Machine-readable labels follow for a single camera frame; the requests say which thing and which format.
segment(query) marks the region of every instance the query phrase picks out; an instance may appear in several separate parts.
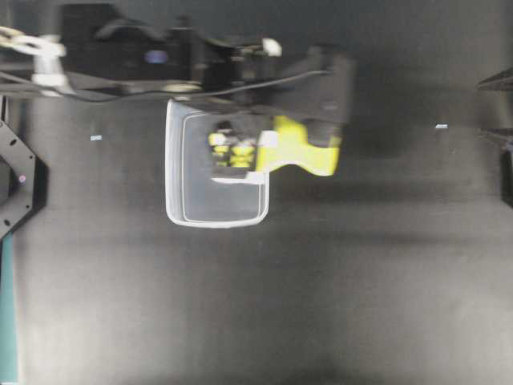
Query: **black metal bracket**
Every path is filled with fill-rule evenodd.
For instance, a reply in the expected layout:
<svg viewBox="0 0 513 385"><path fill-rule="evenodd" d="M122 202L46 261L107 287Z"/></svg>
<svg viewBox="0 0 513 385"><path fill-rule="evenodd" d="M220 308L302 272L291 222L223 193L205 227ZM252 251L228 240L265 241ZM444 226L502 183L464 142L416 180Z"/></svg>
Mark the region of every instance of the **black metal bracket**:
<svg viewBox="0 0 513 385"><path fill-rule="evenodd" d="M3 239L34 207L36 156L4 121L7 100L3 96L0 100L0 156L15 176L15 188L0 207L0 239Z"/></svg>

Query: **black cable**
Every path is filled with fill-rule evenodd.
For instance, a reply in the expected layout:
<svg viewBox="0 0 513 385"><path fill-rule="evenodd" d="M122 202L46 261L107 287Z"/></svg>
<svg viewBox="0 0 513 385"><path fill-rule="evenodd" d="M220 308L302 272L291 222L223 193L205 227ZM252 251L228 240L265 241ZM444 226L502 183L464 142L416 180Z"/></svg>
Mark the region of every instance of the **black cable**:
<svg viewBox="0 0 513 385"><path fill-rule="evenodd" d="M253 83L253 84L245 84L243 86L226 88L224 90L219 90L219 91L175 92L175 91L155 90L155 91L136 92L134 94L128 94L128 95L113 96L111 98L105 98L105 99L89 99L89 98L86 98L86 97L83 97L80 95L76 95L76 94L66 94L64 92L61 92L60 90L58 90L55 87L42 86L41 84L37 84L37 83L30 81L29 79L24 79L19 76L11 75L11 74L8 74L7 72L3 72L3 71L0 71L0 78L4 78L4 79L10 80L12 82L16 82L16 83L30 84L30 85L38 88L41 91L53 91L56 94L64 96L68 99L78 100L80 102L85 102L85 103L100 103L101 104L101 103L115 102L115 101L121 100L121 99L136 98L138 96L143 96L143 95L167 95L171 98L178 97L178 96L187 97L187 98L208 98L208 97L213 97L213 96L234 94L237 92L253 90L253 89L257 89L257 88L277 86L277 85L284 84L284 83L290 83L290 82L298 81L301 79L306 79L306 78L309 78L312 76L328 75L331 73L332 72L328 71L328 70L311 70L311 71L302 72L300 74L287 76L284 78L268 80L265 82L259 82L259 83Z"/></svg>

